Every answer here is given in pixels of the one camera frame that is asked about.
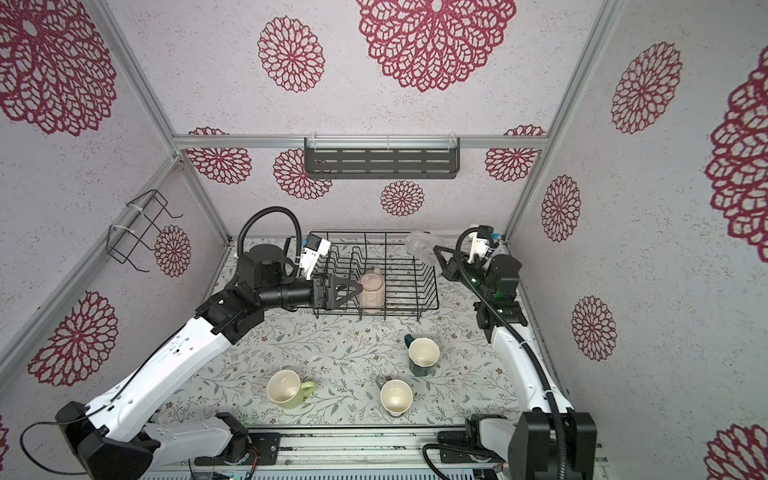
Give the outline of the pink ceramic mug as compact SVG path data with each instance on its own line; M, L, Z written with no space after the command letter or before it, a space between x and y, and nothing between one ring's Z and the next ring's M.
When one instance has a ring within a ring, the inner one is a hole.
M366 272L360 279L362 292L358 296L359 307L366 312L381 313L385 307L386 283L379 267Z

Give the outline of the black wire dish rack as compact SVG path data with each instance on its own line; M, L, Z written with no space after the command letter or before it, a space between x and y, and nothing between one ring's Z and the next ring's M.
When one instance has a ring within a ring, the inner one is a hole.
M329 253L315 271L358 282L378 270L385 286L385 303L379 309L363 309L356 299L317 315L410 316L416 319L439 308L435 268L417 259L406 248L405 232L315 230L314 235L330 242Z

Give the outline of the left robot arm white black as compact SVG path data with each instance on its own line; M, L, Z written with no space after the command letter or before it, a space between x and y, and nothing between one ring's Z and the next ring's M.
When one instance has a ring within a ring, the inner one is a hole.
M274 308L334 310L358 296L361 284L313 271L328 241L311 235L290 260L284 249L260 244L238 253L225 288L147 361L86 404L56 414L66 442L92 479L139 479L153 467L196 458L238 464L251 453L248 429L228 412L197 423L162 427L152 415L205 364L234 346Z

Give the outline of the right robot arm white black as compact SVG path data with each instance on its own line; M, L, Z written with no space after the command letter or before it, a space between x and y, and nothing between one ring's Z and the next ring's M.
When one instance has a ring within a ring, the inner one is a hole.
M433 249L443 276L476 289L478 327L508 369L521 408L518 420L473 414L465 440L440 434L441 453L494 456L505 462L513 479L591 479L595 471L597 426L578 412L549 373L534 332L517 300L521 263L508 254L485 261L452 249Z

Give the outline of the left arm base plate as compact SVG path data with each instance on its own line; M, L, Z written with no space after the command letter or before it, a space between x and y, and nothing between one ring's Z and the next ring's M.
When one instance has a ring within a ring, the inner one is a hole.
M235 433L224 451L214 457L196 457L195 466L272 466L277 461L282 435L251 430Z

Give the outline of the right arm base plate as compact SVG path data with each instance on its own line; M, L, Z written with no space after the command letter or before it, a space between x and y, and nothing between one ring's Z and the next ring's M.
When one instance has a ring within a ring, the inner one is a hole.
M488 463L501 458L480 442L480 421L503 419L498 414L472 414L463 430L443 430L437 434L439 456L442 463Z

